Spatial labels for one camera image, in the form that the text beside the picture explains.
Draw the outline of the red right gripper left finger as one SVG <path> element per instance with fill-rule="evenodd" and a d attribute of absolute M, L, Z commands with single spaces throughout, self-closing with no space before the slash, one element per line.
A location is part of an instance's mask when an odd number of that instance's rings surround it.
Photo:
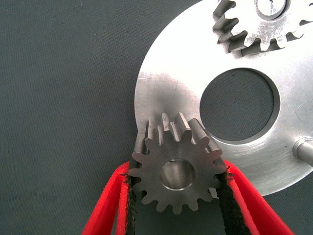
<path fill-rule="evenodd" d="M 136 197 L 128 169 L 126 162 L 111 175 L 82 234 L 110 235 L 115 221 L 117 235 L 135 234 Z"/>

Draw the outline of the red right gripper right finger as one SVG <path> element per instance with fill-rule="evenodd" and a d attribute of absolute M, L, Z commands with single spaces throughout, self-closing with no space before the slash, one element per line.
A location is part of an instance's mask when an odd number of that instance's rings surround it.
<path fill-rule="evenodd" d="M 250 180 L 231 162 L 224 160 L 226 172 L 218 175 L 217 189 L 227 235 L 292 235 Z"/>

